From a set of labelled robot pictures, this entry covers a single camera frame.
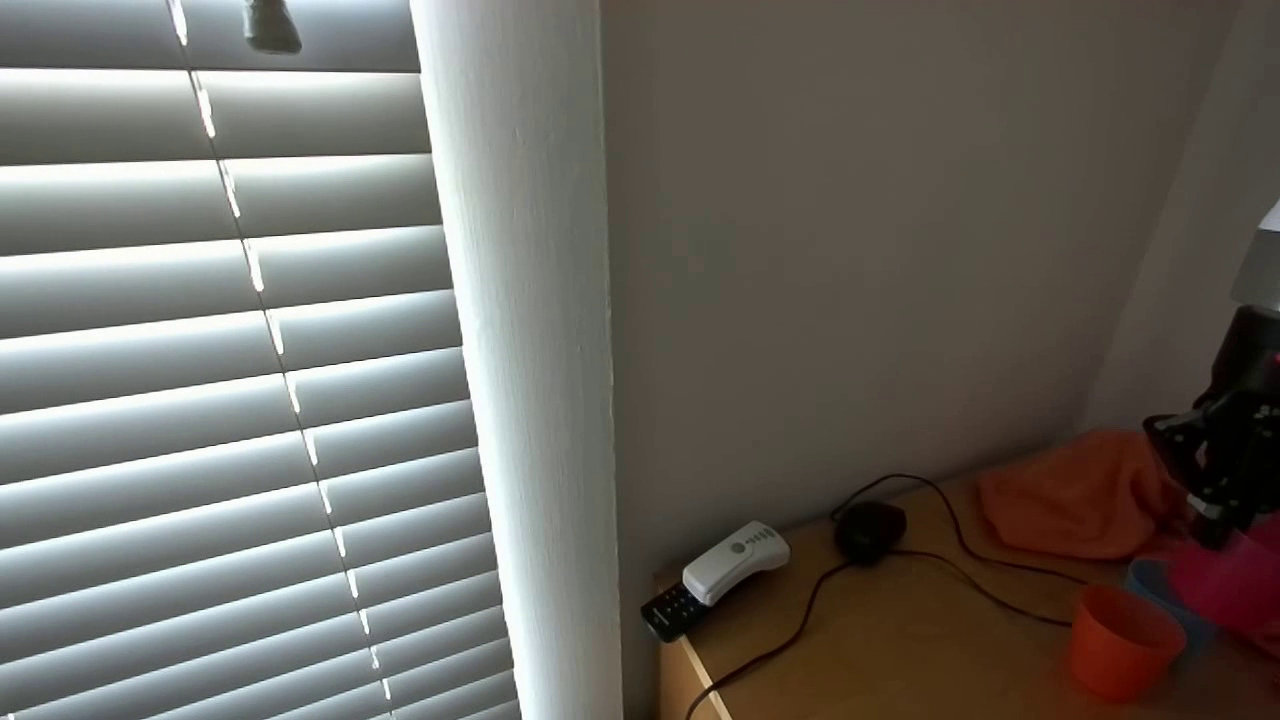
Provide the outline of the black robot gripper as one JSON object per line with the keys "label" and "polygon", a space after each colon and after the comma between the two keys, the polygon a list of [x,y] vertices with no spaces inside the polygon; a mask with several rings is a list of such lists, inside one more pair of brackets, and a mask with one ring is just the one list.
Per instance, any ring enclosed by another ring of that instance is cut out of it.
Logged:
{"label": "black robot gripper", "polygon": [[1148,414],[1143,434],[1188,494],[1188,531],[1224,549],[1280,507],[1280,318],[1240,306],[1188,413]]}

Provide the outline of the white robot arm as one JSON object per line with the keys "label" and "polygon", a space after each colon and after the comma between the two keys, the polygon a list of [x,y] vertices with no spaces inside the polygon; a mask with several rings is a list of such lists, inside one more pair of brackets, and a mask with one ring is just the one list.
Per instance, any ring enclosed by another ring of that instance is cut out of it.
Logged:
{"label": "white robot arm", "polygon": [[1143,418],[1207,549],[1280,507],[1280,203],[1257,222],[1234,303],[1207,386],[1188,413]]}

